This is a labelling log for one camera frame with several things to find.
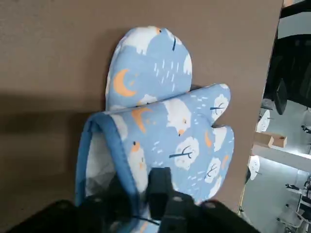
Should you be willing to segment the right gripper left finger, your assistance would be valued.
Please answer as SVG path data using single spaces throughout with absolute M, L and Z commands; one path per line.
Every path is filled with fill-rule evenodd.
M 122 225 L 138 220 L 119 181 L 86 197 L 78 206 L 59 200 L 13 226 L 11 233 L 114 233 Z

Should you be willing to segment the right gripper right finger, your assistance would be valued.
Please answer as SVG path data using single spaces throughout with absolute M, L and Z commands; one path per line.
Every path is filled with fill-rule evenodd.
M 197 205 L 174 190 L 171 169 L 155 167 L 149 173 L 147 201 L 150 216 L 160 221 L 159 233 L 257 233 L 258 230 L 217 200 Z

